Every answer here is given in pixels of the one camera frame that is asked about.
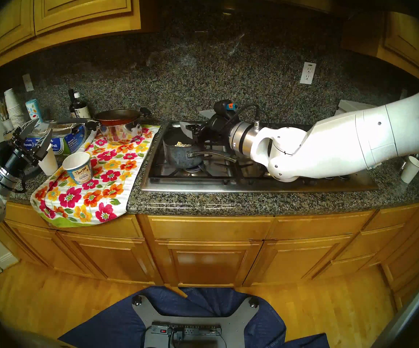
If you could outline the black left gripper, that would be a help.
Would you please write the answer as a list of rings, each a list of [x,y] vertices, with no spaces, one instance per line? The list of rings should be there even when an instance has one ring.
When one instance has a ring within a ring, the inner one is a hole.
[[[12,148],[9,157],[10,170],[23,170],[26,165],[37,166],[47,155],[53,129],[49,129],[32,148],[27,149],[24,146],[27,136],[32,133],[38,122],[39,119],[31,120],[20,126],[20,132],[13,132],[9,141],[9,145]]]

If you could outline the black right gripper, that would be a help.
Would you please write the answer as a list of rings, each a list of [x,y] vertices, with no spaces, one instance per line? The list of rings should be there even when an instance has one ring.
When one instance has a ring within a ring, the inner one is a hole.
[[[222,145],[229,145],[229,133],[232,126],[228,122],[232,118],[231,115],[216,115],[213,109],[201,110],[199,115],[207,121],[199,123],[179,122],[183,135],[199,144],[210,140]]]

